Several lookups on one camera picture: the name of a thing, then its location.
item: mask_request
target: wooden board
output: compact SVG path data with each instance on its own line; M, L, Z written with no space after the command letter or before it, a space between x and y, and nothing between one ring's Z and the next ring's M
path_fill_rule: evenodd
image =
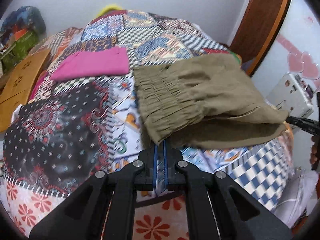
M277 18L273 24L273 27L266 39L266 41L264 42L262 48L260 49L258 55L254 58L253 62L251 63L251 65L248 67L248 69L246 70L246 73L249 76L252 76L254 74L254 72L257 70L257 68L259 67L260 63L262 62L262 60L264 59L265 55L267 54L267 52L269 51L271 45L273 44L274 40L276 39L276 36L280 30L280 27L282 25L282 22L284 21L284 18L286 16L286 13L288 11L288 7L289 7L289 2L291 0L283 0L282 1L282 5L281 8L278 12Z
M243 62L255 58L267 39L283 0L250 0L230 50Z
M12 71L0 95L0 132L10 126L12 113L17 106L28 102L43 65L49 58L49 52L50 49L45 49L26 57Z

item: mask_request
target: pink folded cloth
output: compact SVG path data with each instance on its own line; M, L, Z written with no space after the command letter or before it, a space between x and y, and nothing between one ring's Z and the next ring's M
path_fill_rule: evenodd
M50 79L60 82L81 77L126 75L128 72L126 48L113 47L98 52L77 51L60 64Z
M38 79L37 83L35 84L35 87L33 88L32 93L31 93L31 95L30 95L30 97L29 97L29 100L32 100L32 99L35 98L36 93L37 93L40 85L42 84L42 82L44 81L44 78L45 78L46 76L47 76L47 72Z

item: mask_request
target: bed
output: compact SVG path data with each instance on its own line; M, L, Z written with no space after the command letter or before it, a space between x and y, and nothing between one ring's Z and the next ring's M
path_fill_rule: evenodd
M127 75L61 83L50 80L69 55L114 46L127 49ZM137 159L143 146L133 66L152 67L203 54L232 53L186 20L132 10L113 11L83 29L57 33L31 53L46 48L52 49L52 63L37 83L34 98L21 107L5 134L6 197L2 200L25 236L95 171L119 171ZM35 124L37 114L43 116L48 111L55 121L46 127ZM180 150L186 161L203 171L225 171L271 211L290 176L292 145L288 128L261 145ZM163 163L158 163L156 189L137 194L133 239L188 239L184 196L165 190L162 174Z

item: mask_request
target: blue checkered pattern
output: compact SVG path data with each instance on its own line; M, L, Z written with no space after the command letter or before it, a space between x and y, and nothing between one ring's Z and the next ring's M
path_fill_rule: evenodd
M272 210L288 178L288 162L278 140L268 142L257 154L233 169L229 176Z
M248 159L257 154L257 152L259 150L261 150L262 148L265 147L266 144L257 144L253 147L251 147L250 149L244 151L239 158L235 159L231 164L227 165L226 167L223 167L222 169L217 169L214 172L218 171L218 170L222 170L227 174L230 174L236 167L238 167L239 165L242 165L244 163L246 163L248 161Z

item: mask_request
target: pink heart decoration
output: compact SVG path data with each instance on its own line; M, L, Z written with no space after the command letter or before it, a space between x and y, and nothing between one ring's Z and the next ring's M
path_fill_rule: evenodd
M290 52L288 54L288 64L290 72L301 73L303 65L301 64L301 53L295 54Z
M301 55L301 63L303 66L302 77L307 79L316 80L320 77L320 71L309 53L303 52Z

